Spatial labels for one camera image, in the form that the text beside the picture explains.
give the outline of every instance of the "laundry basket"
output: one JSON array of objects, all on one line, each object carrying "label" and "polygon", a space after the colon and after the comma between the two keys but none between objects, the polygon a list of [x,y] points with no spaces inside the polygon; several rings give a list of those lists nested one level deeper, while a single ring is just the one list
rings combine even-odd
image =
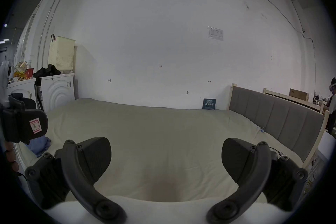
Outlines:
[{"label": "laundry basket", "polygon": [[52,35],[48,64],[53,64],[60,71],[73,69],[75,40]]}]

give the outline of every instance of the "white washing machine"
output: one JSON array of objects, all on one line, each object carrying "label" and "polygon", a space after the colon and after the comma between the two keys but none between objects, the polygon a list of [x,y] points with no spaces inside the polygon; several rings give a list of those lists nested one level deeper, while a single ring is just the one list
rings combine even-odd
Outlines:
[{"label": "white washing machine", "polygon": [[23,97],[32,99],[36,103],[34,88],[35,81],[36,79],[27,79],[8,84],[6,94],[10,95],[11,93],[22,93]]},{"label": "white washing machine", "polygon": [[41,78],[37,87],[44,112],[55,109],[75,100],[74,73]]}]

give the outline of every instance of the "bed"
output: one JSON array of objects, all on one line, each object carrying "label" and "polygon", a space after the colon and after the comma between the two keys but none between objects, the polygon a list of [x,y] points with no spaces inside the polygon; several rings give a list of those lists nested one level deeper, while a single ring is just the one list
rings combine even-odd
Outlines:
[{"label": "bed", "polygon": [[[96,182],[104,196],[177,202],[226,198],[237,190],[221,161],[226,138],[240,138],[288,155],[304,167],[327,123],[325,116],[298,104],[235,84],[228,110],[143,107],[78,99],[47,113],[51,154],[66,139],[76,143],[108,138],[111,163]],[[37,158],[22,143],[26,166]],[[67,200],[75,198],[70,193]],[[263,194],[259,202],[266,202]]]}]

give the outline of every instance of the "white bedsheet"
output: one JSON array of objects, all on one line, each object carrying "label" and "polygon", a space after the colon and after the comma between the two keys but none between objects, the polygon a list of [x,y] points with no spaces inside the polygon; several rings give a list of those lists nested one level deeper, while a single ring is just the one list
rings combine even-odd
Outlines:
[{"label": "white bedsheet", "polygon": [[[105,196],[120,195],[146,201],[191,201],[230,196],[237,184],[223,167],[226,138],[240,138],[288,155],[302,167],[300,157],[244,116],[228,110],[185,110],[115,104],[79,99],[47,113],[52,140],[49,152],[92,137],[110,141],[110,166],[95,184]],[[27,166],[37,158],[20,144]],[[70,194],[67,200],[73,200]],[[266,202],[263,194],[259,202]]]}]

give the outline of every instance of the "gray upholstered headboard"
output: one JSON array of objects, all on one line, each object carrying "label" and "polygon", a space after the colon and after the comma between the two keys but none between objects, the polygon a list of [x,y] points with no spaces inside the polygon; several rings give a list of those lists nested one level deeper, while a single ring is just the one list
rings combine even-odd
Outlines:
[{"label": "gray upholstered headboard", "polygon": [[303,167],[316,150],[329,115],[326,113],[325,117],[288,100],[237,86],[232,87],[229,110],[247,117],[298,154]]}]

